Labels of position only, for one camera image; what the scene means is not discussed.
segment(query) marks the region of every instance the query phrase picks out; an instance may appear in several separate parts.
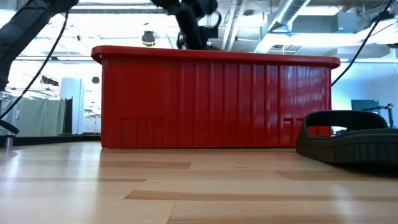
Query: black pole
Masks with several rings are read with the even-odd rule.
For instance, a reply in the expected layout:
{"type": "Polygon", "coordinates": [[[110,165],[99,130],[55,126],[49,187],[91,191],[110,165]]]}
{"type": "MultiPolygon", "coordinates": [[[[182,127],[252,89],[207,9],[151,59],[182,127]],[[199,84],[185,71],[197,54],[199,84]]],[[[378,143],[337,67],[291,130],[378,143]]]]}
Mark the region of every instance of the black pole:
{"type": "Polygon", "coordinates": [[[393,105],[391,103],[387,104],[388,119],[390,121],[390,128],[394,127],[394,120],[392,119],[392,107],[393,107],[393,105]]]}

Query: black cable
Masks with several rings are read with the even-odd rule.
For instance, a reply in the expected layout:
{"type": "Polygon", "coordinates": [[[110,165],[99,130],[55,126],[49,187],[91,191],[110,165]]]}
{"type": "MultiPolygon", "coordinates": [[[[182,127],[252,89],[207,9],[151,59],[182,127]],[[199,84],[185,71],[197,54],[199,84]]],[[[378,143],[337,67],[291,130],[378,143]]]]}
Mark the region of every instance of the black cable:
{"type": "Polygon", "coordinates": [[[229,22],[230,16],[231,16],[231,10],[228,9],[228,11],[226,12],[225,17],[224,17],[224,25],[226,25],[229,22]]]}
{"type": "Polygon", "coordinates": [[[185,42],[183,40],[181,40],[182,33],[179,32],[177,35],[177,47],[178,49],[182,49],[182,47],[184,46],[185,42]]]}
{"type": "Polygon", "coordinates": [[[387,12],[387,10],[390,8],[392,2],[394,0],[390,0],[389,3],[387,4],[386,8],[383,10],[383,12],[379,15],[376,23],[374,24],[374,26],[372,27],[372,29],[369,31],[369,34],[366,36],[366,38],[363,40],[362,45],[360,46],[360,48],[358,49],[357,53],[355,54],[355,56],[353,57],[353,59],[351,60],[351,62],[349,63],[349,65],[347,66],[347,68],[343,71],[342,74],[340,74],[335,81],[333,81],[333,83],[331,84],[332,86],[336,84],[336,82],[342,78],[342,76],[347,73],[347,71],[351,68],[351,66],[353,66],[356,58],[359,56],[359,54],[361,53],[363,47],[366,45],[366,42],[369,40],[369,38],[372,36],[373,31],[375,30],[375,28],[377,27],[377,25],[379,24],[379,22],[381,21],[381,17],[384,15],[384,13],[387,12]]]}
{"type": "Polygon", "coordinates": [[[220,25],[221,21],[223,20],[223,16],[221,15],[220,12],[216,11],[216,14],[218,15],[217,24],[214,27],[212,27],[211,29],[218,29],[218,26],[220,25]]]}
{"type": "Polygon", "coordinates": [[[356,15],[359,16],[362,20],[370,22],[369,19],[365,19],[359,12],[357,12],[356,15]]]}
{"type": "Polygon", "coordinates": [[[51,55],[54,53],[54,50],[57,47],[58,42],[60,41],[60,39],[61,39],[61,37],[63,35],[63,32],[65,31],[65,28],[67,27],[68,15],[69,15],[69,11],[67,11],[67,13],[65,14],[65,22],[63,22],[63,26],[61,28],[60,34],[58,35],[57,39],[55,40],[54,45],[52,46],[49,54],[47,55],[47,58],[44,60],[42,66],[39,69],[39,71],[37,71],[36,75],[33,77],[33,79],[30,81],[30,83],[26,86],[26,88],[22,92],[22,94],[20,96],[18,96],[18,98],[12,103],[12,105],[10,107],[8,107],[8,109],[0,116],[0,119],[3,119],[3,117],[5,117],[5,115],[7,115],[15,107],[15,105],[18,104],[18,102],[22,99],[22,97],[25,95],[25,93],[28,92],[30,87],[36,81],[37,77],[39,77],[39,75],[42,73],[42,70],[44,69],[44,67],[47,64],[47,62],[49,62],[51,55]]]}
{"type": "Polygon", "coordinates": [[[333,6],[336,7],[336,8],[338,8],[338,11],[341,12],[340,7],[338,7],[337,5],[331,5],[331,6],[329,6],[329,8],[331,8],[331,7],[333,7],[333,6]]]}

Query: computer monitor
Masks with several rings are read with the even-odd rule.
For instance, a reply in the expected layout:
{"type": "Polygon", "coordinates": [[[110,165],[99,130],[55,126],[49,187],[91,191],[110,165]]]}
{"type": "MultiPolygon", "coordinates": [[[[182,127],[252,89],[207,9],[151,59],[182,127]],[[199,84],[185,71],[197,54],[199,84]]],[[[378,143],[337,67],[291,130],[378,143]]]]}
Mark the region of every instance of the computer monitor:
{"type": "MultiPolygon", "coordinates": [[[[352,110],[364,110],[366,108],[375,108],[380,106],[378,100],[351,100],[352,110]]],[[[373,113],[380,114],[380,110],[372,110],[373,113]]]]}

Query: white wall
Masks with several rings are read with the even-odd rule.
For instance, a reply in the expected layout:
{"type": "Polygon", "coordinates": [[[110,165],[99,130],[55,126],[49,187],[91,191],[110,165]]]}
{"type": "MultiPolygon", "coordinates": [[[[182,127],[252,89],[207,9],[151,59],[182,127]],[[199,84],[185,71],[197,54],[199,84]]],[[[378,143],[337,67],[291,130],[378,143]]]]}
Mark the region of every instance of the white wall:
{"type": "MultiPolygon", "coordinates": [[[[347,63],[332,71],[334,80],[347,63]]],[[[395,125],[398,123],[398,72],[397,65],[381,63],[356,63],[331,89],[333,110],[350,110],[351,100],[379,100],[381,106],[392,103],[395,125]]],[[[387,110],[381,116],[388,123],[387,110]]]]}
{"type": "Polygon", "coordinates": [[[85,117],[84,122],[84,133],[101,133],[101,118],[85,117]]]}

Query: black rubber object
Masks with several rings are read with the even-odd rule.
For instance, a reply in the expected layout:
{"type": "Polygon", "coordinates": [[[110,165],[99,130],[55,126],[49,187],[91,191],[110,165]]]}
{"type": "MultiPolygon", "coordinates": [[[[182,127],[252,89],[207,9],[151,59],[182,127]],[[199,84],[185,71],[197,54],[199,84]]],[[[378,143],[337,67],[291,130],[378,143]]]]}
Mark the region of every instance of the black rubber object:
{"type": "Polygon", "coordinates": [[[296,151],[322,162],[398,164],[398,129],[388,128],[383,117],[371,112],[318,111],[304,118],[296,151]],[[349,132],[311,136],[308,128],[314,126],[340,126],[349,132]]]}
{"type": "Polygon", "coordinates": [[[5,122],[3,120],[0,120],[0,126],[4,127],[6,130],[14,133],[14,134],[18,134],[19,133],[19,129],[17,129],[17,127],[15,127],[14,125],[5,122]]]}

